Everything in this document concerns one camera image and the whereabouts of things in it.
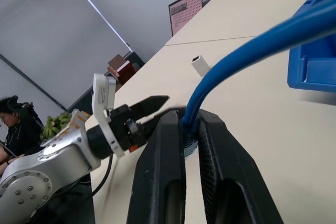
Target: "white box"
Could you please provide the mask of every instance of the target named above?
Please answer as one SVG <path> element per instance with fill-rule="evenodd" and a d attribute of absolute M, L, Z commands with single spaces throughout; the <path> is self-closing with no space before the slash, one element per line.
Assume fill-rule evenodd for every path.
<path fill-rule="evenodd" d="M 193 67 L 196 69 L 197 73 L 201 77 L 205 76 L 206 73 L 208 73 L 208 71 L 210 70 L 209 65 L 206 63 L 202 55 L 199 55 L 192 59 L 191 65 L 193 65 Z"/>

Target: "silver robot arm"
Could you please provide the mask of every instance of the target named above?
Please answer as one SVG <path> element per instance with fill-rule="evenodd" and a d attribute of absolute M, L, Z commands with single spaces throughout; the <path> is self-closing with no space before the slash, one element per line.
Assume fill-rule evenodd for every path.
<path fill-rule="evenodd" d="M 104 114 L 113 109 L 115 87 L 114 79 L 95 74 L 92 108 L 103 133 L 100 139 L 111 148 L 111 154 L 120 157 L 124 152 Z M 90 149 L 87 132 L 78 129 L 42 151 L 12 162 L 0 179 L 0 223 L 26 223 L 58 189 L 97 169 L 101 158 Z"/>
<path fill-rule="evenodd" d="M 100 166 L 84 129 L 12 162 L 0 180 L 0 223 L 24 224 L 60 188 Z"/>

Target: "person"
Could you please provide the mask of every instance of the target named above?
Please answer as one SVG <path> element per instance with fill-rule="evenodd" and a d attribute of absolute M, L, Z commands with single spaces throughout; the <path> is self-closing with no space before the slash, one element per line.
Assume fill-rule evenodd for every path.
<path fill-rule="evenodd" d="M 41 125 L 29 113 L 24 113 L 24 109 L 22 113 L 17 109 L 13 111 L 13 108 L 8 106 L 9 101 L 11 102 L 11 98 L 0 100 L 0 120 L 8 127 L 4 146 L 0 144 L 0 164 L 11 157 L 42 150 L 39 146 Z"/>
<path fill-rule="evenodd" d="M 4 162 L 2 165 L 0 165 L 0 177 L 3 175 L 5 169 L 14 161 L 16 161 L 18 158 L 23 157 L 25 154 L 22 154 L 18 157 L 14 157 L 6 162 Z"/>

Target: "table surface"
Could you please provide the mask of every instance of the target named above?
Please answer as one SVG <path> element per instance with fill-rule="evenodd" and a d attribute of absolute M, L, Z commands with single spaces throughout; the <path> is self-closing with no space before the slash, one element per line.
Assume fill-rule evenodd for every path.
<path fill-rule="evenodd" d="M 166 45 L 257 36 L 306 0 L 211 0 Z"/>

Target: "blue ethernet cable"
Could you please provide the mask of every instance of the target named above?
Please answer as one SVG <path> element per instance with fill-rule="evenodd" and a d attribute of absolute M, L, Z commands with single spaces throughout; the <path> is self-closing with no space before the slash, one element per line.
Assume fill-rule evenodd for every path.
<path fill-rule="evenodd" d="M 240 70 L 298 44 L 336 31 L 336 0 L 325 0 L 250 40 L 220 60 L 194 90 L 182 118 L 184 133 L 193 133 L 205 97 L 222 81 Z"/>

